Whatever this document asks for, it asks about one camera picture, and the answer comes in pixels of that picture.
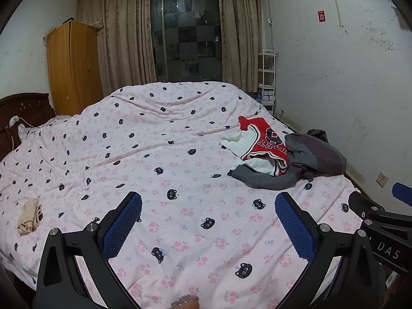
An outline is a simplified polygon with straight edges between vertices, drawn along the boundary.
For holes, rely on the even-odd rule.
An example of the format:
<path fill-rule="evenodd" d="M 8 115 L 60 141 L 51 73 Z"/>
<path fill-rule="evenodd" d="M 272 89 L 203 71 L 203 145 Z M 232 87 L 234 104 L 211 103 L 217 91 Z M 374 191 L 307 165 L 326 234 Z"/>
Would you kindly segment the person's left hand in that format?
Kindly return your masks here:
<path fill-rule="evenodd" d="M 199 309 L 200 304 L 197 296 L 184 295 L 177 298 L 170 305 L 170 309 Z"/>

